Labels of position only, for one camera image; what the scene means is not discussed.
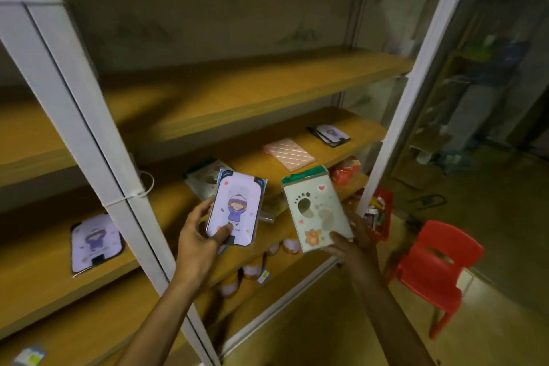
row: plastic chair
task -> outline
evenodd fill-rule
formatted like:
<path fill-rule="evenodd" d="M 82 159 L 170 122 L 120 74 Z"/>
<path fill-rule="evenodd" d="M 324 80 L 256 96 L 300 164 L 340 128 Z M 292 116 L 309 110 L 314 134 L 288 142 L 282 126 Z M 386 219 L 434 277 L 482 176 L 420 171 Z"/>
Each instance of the plastic chair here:
<path fill-rule="evenodd" d="M 402 257 L 389 275 L 388 282 L 398 277 L 416 294 L 444 311 L 442 319 L 431 328 L 431 339 L 440 334 L 460 307 L 462 295 L 456 284 L 461 271 L 473 266 L 483 253 L 482 246 L 457 227 L 429 220 L 408 255 Z"/>

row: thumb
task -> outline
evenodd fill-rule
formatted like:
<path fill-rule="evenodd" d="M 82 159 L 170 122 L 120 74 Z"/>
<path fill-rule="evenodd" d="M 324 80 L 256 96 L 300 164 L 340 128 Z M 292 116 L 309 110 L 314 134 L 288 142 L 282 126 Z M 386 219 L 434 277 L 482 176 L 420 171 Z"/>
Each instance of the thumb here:
<path fill-rule="evenodd" d="M 350 250 L 353 246 L 353 244 L 348 239 L 344 238 L 335 231 L 330 232 L 330 238 L 334 241 L 334 245 L 336 247 L 339 247 L 344 252 Z"/>
<path fill-rule="evenodd" d="M 217 229 L 216 234 L 211 238 L 214 239 L 217 245 L 222 245 L 223 242 L 229 237 L 231 231 L 233 231 L 233 225 L 228 223 Z"/>

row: hand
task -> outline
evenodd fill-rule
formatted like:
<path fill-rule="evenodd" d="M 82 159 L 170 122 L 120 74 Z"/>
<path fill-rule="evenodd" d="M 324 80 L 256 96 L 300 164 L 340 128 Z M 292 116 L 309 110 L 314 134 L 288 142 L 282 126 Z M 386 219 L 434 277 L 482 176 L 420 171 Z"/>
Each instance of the hand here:
<path fill-rule="evenodd" d="M 325 251 L 343 260 L 351 274 L 354 283 L 367 284 L 371 281 L 381 281 L 377 251 L 372 239 L 368 235 L 366 221 L 355 212 L 344 208 L 355 236 L 354 242 L 341 236 L 335 231 L 330 232 L 334 244 L 324 248 Z"/>
<path fill-rule="evenodd" d="M 213 204 L 215 196 L 211 196 L 203 203 L 198 204 L 187 216 L 185 226 L 181 229 L 177 261 L 172 282 L 182 281 L 198 289 L 210 272 L 217 256 L 217 249 L 229 237 L 233 230 L 231 224 L 219 227 L 211 238 L 204 238 L 198 232 L 200 218 L 207 214 Z"/>

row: footprint notebook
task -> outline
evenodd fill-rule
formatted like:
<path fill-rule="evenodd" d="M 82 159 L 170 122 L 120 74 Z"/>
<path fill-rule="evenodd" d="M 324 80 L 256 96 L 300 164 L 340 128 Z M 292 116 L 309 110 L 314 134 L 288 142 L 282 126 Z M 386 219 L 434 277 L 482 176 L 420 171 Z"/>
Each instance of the footprint notebook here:
<path fill-rule="evenodd" d="M 303 252 L 333 244 L 330 232 L 346 238 L 353 232 L 324 166 L 318 166 L 282 180 Z"/>

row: zip tie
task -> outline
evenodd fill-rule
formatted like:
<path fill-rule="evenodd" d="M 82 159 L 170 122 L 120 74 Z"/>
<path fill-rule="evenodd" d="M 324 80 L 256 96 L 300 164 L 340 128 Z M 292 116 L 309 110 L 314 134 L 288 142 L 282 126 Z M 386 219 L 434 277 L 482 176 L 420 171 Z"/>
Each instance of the zip tie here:
<path fill-rule="evenodd" d="M 153 181 L 152 184 L 150 184 L 150 187 L 147 191 L 143 191 L 143 192 L 138 192 L 137 194 L 133 194 L 133 195 L 130 195 L 130 196 L 126 196 L 124 198 L 120 198 L 119 200 L 116 200 L 116 201 L 113 201 L 111 203 L 108 203 L 108 204 L 104 204 L 103 207 L 107 208 L 107 207 L 110 207 L 110 206 L 113 206 L 114 204 L 118 204 L 118 203 L 121 203 L 123 201 L 126 201 L 126 200 L 129 200 L 130 198 L 143 198 L 143 197 L 146 197 L 150 192 L 151 190 L 154 188 L 154 177 L 153 175 L 150 173 L 150 172 L 147 172 L 147 171 L 139 171 L 139 174 L 146 174 L 148 175 L 151 180 Z"/>

